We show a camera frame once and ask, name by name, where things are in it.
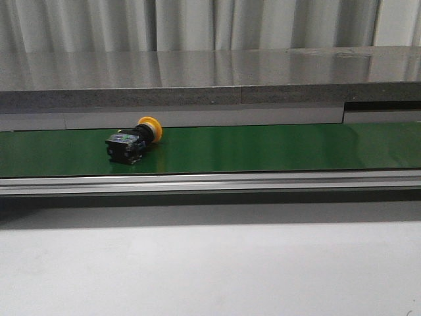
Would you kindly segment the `white curtain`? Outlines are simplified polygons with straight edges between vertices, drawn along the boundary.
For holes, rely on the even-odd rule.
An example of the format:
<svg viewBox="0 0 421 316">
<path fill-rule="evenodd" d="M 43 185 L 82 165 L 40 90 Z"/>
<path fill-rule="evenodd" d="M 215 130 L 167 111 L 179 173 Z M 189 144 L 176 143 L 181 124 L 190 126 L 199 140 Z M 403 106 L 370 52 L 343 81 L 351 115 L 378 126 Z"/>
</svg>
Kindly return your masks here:
<svg viewBox="0 0 421 316">
<path fill-rule="evenodd" d="M 420 45 L 419 1 L 2 1 L 3 52 Z"/>
</svg>

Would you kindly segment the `grey stone counter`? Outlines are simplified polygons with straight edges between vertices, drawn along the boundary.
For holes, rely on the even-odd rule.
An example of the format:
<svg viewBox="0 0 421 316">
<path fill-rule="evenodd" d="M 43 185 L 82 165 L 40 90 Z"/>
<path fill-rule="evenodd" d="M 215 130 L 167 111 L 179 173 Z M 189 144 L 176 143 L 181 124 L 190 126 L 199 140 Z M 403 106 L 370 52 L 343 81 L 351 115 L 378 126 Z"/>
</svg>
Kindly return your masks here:
<svg viewBox="0 0 421 316">
<path fill-rule="evenodd" d="M 410 122 L 420 49 L 2 53 L 1 129 Z"/>
</svg>

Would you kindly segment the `green conveyor belt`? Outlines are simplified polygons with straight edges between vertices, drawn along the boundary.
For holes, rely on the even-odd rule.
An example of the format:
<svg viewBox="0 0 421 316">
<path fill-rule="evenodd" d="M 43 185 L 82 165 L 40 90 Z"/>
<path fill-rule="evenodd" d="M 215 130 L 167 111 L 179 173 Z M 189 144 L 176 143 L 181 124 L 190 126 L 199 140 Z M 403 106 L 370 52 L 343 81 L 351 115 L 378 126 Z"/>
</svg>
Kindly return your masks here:
<svg viewBox="0 0 421 316">
<path fill-rule="evenodd" d="M 167 128 L 133 165 L 109 161 L 116 132 L 2 133 L 1 195 L 420 187 L 417 122 Z"/>
</svg>

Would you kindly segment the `yellow mushroom push button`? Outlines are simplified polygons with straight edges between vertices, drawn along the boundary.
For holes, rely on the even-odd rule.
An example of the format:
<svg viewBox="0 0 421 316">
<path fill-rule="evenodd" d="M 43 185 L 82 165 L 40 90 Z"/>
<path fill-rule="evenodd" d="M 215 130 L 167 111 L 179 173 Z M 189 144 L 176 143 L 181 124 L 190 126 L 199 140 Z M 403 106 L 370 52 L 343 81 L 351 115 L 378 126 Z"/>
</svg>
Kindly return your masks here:
<svg viewBox="0 0 421 316">
<path fill-rule="evenodd" d="M 161 140 L 163 129 L 153 117 L 142 117 L 134 128 L 118 130 L 105 140 L 109 161 L 125 165 L 137 163 L 151 143 Z"/>
</svg>

